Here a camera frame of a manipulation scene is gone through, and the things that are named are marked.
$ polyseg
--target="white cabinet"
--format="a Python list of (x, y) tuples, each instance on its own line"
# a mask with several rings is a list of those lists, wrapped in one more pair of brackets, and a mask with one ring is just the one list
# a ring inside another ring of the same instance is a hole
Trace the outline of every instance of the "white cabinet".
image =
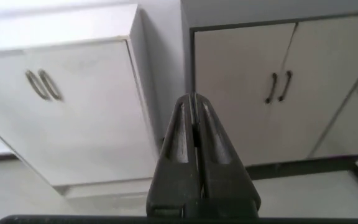
[(358, 17), (299, 23), (266, 132), (266, 162), (305, 159), (358, 78)]
[(58, 34), (48, 40), (36, 33), (26, 37), (31, 46), (0, 42), (0, 137), (53, 186), (151, 177), (158, 154), (157, 115), (137, 6), (19, 22), (7, 17), (0, 25), (38, 20), (48, 29), (62, 16), (72, 17), (73, 24), (75, 18), (86, 21), (81, 28), (93, 32), (91, 39), (63, 21), (61, 30), (74, 29), (64, 42), (53, 38)]
[(197, 32), (195, 68), (244, 165), (306, 159), (358, 78), (358, 17)]
[(271, 106), (295, 24), (195, 34), (196, 91), (212, 103), (243, 164), (262, 161)]
[(358, 154), (358, 85), (313, 157)]

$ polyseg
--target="black plastic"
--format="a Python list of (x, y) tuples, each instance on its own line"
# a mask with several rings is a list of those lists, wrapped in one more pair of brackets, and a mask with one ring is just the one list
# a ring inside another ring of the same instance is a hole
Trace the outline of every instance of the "black plastic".
[(146, 207), (148, 217), (257, 217), (260, 197), (205, 97), (177, 101)]
[(0, 224), (261, 223), (358, 224), (358, 218), (149, 218), (85, 215), (10, 215)]
[(273, 73), (273, 74), (272, 74), (272, 78), (273, 78), (273, 84), (272, 84), (272, 88), (270, 89), (270, 94), (268, 95), (268, 97), (267, 97), (266, 100), (265, 100), (265, 103), (266, 103), (266, 104), (269, 104), (270, 102), (272, 102), (273, 95), (274, 95), (274, 92), (275, 92), (275, 90), (276, 90), (277, 74), (276, 74), (276, 73)]
[(147, 196), (148, 217), (181, 217), (184, 204), (201, 197), (190, 95), (177, 100)]
[(258, 210), (259, 194), (211, 103), (207, 98), (196, 95), (196, 105), (204, 197), (252, 200)]

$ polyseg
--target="cabinet handle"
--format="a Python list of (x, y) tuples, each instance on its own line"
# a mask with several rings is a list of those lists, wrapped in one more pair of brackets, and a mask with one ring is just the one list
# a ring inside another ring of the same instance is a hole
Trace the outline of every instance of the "cabinet handle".
[(277, 74), (273, 73), (272, 74), (272, 78), (273, 78), (273, 85), (272, 85), (272, 89), (270, 91), (270, 94), (268, 96), (268, 98), (266, 98), (265, 103), (269, 104), (272, 101), (273, 95), (274, 95), (274, 91), (276, 89), (276, 84), (277, 84)]
[(286, 75), (287, 75), (287, 83), (285, 84), (283, 94), (281, 94), (281, 96), (278, 97), (278, 100), (280, 102), (285, 99), (285, 96), (287, 95), (288, 87), (290, 87), (290, 83), (291, 83), (291, 79), (292, 79), (292, 72), (291, 71), (287, 71)]
[(49, 100), (49, 96), (47, 94), (41, 93), (40, 89), (35, 84), (37, 82), (38, 86), (41, 86), (41, 83), (38, 81), (37, 77), (30, 70), (25, 72), (25, 75), (33, 88), (33, 90), (44, 100)]
[(42, 80), (42, 83), (44, 83), (44, 85), (47, 87), (48, 92), (52, 95), (52, 97), (55, 100), (62, 100), (62, 97), (60, 96), (57, 87), (55, 85), (55, 83), (52, 81), (52, 79), (48, 76), (48, 74), (40, 69), (38, 71), (38, 74), (40, 75), (40, 78)]

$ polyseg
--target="cabinet side panel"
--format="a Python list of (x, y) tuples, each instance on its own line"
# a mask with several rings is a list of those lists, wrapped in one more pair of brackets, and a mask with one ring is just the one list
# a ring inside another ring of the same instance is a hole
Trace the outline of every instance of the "cabinet side panel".
[(143, 33), (140, 11), (138, 11), (135, 16), (130, 37), (131, 38), (127, 41), (127, 44), (139, 96), (144, 108), (145, 121), (149, 127), (150, 139), (153, 140), (153, 144), (155, 144), (159, 150), (160, 140), (163, 138), (163, 133), (160, 125), (160, 112), (156, 100), (157, 95), (155, 92), (152, 71), (149, 65), (149, 55)]

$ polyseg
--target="cabinet base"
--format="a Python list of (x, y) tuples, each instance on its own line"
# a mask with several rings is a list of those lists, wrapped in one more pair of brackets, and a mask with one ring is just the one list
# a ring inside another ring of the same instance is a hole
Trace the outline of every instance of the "cabinet base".
[(69, 186), (53, 186), (54, 189), (66, 198), (90, 197), (97, 195), (127, 195), (147, 193), (152, 178), (120, 180), (112, 182), (81, 184)]

